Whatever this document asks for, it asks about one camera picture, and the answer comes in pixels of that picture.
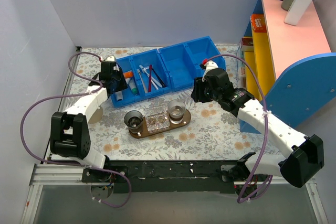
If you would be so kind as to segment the dark smoked plastic cup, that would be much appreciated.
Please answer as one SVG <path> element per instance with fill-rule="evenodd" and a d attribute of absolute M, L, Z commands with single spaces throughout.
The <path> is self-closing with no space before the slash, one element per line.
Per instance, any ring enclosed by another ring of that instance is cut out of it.
<path fill-rule="evenodd" d="M 143 115 L 140 111 L 127 112 L 124 116 L 124 123 L 131 133 L 138 134 L 143 131 Z"/>

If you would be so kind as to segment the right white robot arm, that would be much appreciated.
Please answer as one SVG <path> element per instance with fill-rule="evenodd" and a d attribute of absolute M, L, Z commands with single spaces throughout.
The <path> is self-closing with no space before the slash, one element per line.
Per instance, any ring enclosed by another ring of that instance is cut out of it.
<path fill-rule="evenodd" d="M 265 155 L 257 163 L 257 155 L 248 153 L 237 164 L 224 172 L 232 179 L 251 180 L 256 174 L 283 177 L 289 184 L 301 188 L 324 166 L 323 141 L 320 137 L 306 136 L 288 126 L 243 88 L 234 88 L 227 72 L 213 61 L 204 66 L 202 77 L 194 81 L 191 94 L 195 102 L 216 101 L 233 116 L 249 123 L 257 131 L 268 131 L 271 141 L 281 156 Z"/>

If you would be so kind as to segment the clear textured acrylic holder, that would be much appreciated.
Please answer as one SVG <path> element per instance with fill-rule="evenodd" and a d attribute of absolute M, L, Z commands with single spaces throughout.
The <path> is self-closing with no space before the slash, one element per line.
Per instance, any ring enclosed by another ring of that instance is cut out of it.
<path fill-rule="evenodd" d="M 164 105 L 148 108 L 145 112 L 145 120 L 149 133 L 160 132 L 170 126 L 169 115 Z"/>

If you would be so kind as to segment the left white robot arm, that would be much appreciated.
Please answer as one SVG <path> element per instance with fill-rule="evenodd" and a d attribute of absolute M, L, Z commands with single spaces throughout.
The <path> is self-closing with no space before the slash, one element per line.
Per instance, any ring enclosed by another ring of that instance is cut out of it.
<path fill-rule="evenodd" d="M 92 78 L 86 92 L 65 112 L 51 117 L 50 150 L 53 154 L 71 158 L 81 165 L 95 167 L 93 175 L 100 182 L 111 178 L 112 170 L 105 165 L 106 156 L 91 146 L 88 122 L 100 106 L 116 92 L 127 88 L 122 68 L 114 56 L 101 63 L 100 72 Z"/>

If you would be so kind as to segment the clear plastic cup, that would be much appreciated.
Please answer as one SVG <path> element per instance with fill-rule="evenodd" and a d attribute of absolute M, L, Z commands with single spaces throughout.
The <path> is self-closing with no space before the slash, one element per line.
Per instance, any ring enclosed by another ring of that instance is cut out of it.
<path fill-rule="evenodd" d="M 182 100 L 175 99 L 168 103 L 167 111 L 170 122 L 172 124 L 180 124 L 186 111 L 186 105 Z"/>

